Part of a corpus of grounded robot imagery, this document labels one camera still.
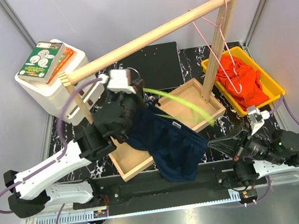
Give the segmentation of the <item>lime green hanger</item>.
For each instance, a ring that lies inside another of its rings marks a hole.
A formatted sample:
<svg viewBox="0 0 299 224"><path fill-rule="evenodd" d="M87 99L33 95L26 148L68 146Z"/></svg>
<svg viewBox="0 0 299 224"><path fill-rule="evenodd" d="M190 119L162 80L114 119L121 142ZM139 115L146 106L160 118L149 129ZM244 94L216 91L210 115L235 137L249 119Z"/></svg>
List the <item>lime green hanger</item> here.
<svg viewBox="0 0 299 224"><path fill-rule="evenodd" d="M156 90L156 89L151 89L151 88L144 88L143 89L145 93L151 93L151 94L156 94L156 95L160 95L161 97L166 97L169 98L173 101L176 101L188 108L190 108L190 110L193 112L193 120L199 120L199 121L206 121L207 124L213 126L215 121L214 119L210 116L210 114L208 114L204 109L201 109L200 107L196 106L195 104L193 104L192 102L189 102L183 98L177 97L176 95L172 95L170 93L161 91L161 90ZM194 115L194 112L197 112L199 115L201 115L200 118L196 118Z"/></svg>

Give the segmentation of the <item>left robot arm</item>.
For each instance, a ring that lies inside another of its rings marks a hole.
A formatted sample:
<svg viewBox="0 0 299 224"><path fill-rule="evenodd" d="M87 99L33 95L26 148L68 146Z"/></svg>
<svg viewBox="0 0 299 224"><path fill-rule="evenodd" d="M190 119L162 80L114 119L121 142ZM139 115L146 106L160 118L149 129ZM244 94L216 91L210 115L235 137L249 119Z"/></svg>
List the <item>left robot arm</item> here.
<svg viewBox="0 0 299 224"><path fill-rule="evenodd" d="M135 114L144 107L143 85L142 79L137 80L132 82L133 92L120 90L113 95L95 113L94 122L67 142L63 150L24 172L5 172L4 183L11 192L8 198L11 212L19 218L28 218L49 206L71 202L99 206L103 192L89 180L55 183L68 173L111 154L118 144L127 141Z"/></svg>

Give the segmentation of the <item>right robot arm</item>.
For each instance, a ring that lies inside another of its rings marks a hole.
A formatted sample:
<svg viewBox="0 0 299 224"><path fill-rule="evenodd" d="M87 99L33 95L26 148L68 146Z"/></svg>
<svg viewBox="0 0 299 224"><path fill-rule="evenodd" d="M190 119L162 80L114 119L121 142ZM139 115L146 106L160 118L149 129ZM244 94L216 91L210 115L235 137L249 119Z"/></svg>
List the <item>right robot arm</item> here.
<svg viewBox="0 0 299 224"><path fill-rule="evenodd" d="M233 160L233 174L223 178L222 187L248 189L263 177L299 171L299 134L275 130L272 141L252 135L248 123L241 123L229 135L213 139L208 147Z"/></svg>

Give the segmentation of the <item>navy blue shorts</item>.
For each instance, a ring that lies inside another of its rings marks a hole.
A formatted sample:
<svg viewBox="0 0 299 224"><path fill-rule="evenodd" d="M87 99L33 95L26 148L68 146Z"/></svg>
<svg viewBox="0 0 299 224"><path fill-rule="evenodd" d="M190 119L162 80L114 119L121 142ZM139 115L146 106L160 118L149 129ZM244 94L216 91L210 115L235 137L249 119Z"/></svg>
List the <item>navy blue shorts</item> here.
<svg viewBox="0 0 299 224"><path fill-rule="evenodd" d="M137 110L127 143L148 151L163 178L170 182L192 182L208 147L206 138L154 105Z"/></svg>

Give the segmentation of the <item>orange shorts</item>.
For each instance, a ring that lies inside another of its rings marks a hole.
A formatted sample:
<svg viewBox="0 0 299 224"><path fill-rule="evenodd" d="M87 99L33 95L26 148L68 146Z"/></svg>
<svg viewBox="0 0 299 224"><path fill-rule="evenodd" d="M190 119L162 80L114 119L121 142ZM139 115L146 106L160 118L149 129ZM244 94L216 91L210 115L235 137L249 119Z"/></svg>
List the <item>orange shorts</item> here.
<svg viewBox="0 0 299 224"><path fill-rule="evenodd" d="M240 58L234 57L234 65L229 55L223 55L220 62L216 81L218 81L229 93L238 105L246 110L252 105L258 106L267 100L260 82L261 71L254 70Z"/></svg>

